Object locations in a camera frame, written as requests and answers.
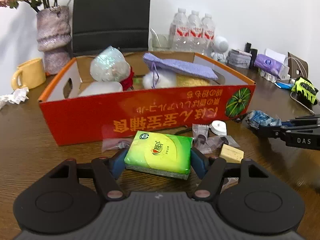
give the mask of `red cardboard box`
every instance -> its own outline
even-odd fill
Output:
[[[149,70],[143,52],[125,59],[135,75]],[[220,62],[195,53],[153,52],[211,67],[217,85],[134,90],[77,97],[94,79],[92,56],[73,58],[55,76],[39,98],[40,108],[58,145],[100,141],[135,135],[137,130],[160,130],[193,123],[209,124],[245,113],[255,89],[248,77]]]

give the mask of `chair backrest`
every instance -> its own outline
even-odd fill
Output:
[[[74,0],[75,56],[148,50],[150,0]]]

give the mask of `gray ribbed surface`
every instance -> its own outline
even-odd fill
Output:
[[[208,203],[189,199],[184,192],[132,192],[120,202],[105,205],[86,227],[60,236],[23,231],[16,240],[303,240],[294,232],[253,236],[225,224]]]

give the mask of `yellow mug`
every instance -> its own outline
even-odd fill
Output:
[[[18,84],[18,77],[20,78],[21,86]],[[43,84],[45,79],[42,58],[35,58],[18,66],[18,70],[12,76],[11,86],[13,90],[23,87],[32,89]]]

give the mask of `purple tissue pack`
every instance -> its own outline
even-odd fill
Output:
[[[282,63],[263,54],[258,54],[254,65],[273,76],[278,76]]]

